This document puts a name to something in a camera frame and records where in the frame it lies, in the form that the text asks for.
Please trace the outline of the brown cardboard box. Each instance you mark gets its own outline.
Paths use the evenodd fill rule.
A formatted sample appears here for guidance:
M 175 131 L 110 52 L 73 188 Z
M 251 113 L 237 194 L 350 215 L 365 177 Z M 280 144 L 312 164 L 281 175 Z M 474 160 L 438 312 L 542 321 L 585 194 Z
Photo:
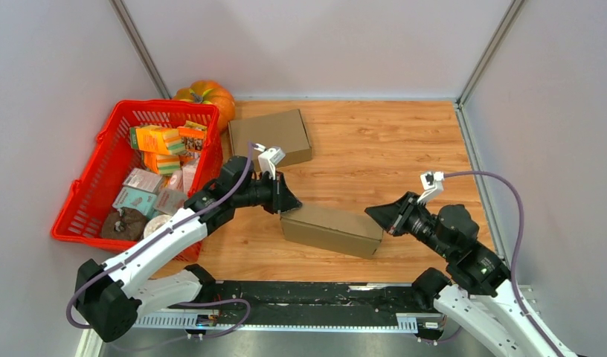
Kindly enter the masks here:
M 278 167 L 312 160 L 312 145 L 300 109 L 233 120 L 228 124 L 233 155 L 248 154 L 247 144 L 280 147 L 284 153 Z

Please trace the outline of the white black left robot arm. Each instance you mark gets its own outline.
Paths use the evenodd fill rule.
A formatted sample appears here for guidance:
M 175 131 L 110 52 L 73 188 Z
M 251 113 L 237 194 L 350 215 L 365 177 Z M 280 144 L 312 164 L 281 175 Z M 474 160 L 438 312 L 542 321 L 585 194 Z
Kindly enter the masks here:
M 234 218 L 236 209 L 261 206 L 270 214 L 301 207 L 277 164 L 284 154 L 275 148 L 258 157 L 231 157 L 217 178 L 184 202 L 161 227 L 127 251 L 104 263 L 88 260 L 77 272 L 75 292 L 66 317 L 77 328 L 93 329 L 105 342 L 119 339 L 151 312 L 192 303 L 199 309 L 215 299 L 215 279 L 197 264 L 170 277 L 152 275 L 176 255 L 201 242 Z

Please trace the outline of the brown cardboard sheet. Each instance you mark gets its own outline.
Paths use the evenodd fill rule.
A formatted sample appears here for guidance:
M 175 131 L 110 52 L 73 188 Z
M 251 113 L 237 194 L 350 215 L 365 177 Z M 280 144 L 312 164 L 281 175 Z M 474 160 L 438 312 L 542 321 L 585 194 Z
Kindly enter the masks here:
M 282 213 L 280 223 L 289 242 L 363 259 L 373 257 L 384 235 L 368 216 L 311 204 Z

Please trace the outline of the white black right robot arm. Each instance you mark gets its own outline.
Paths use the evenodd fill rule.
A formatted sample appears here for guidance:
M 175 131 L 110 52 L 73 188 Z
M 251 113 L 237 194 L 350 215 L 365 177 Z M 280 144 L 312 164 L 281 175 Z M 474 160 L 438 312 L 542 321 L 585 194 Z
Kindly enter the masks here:
M 412 284 L 414 305 L 455 321 L 495 356 L 575 356 L 522 297 L 503 260 L 478 241 L 479 227 L 463 205 L 430 213 L 418 195 L 368 207 L 365 213 L 394 237 L 410 234 L 446 261 Z

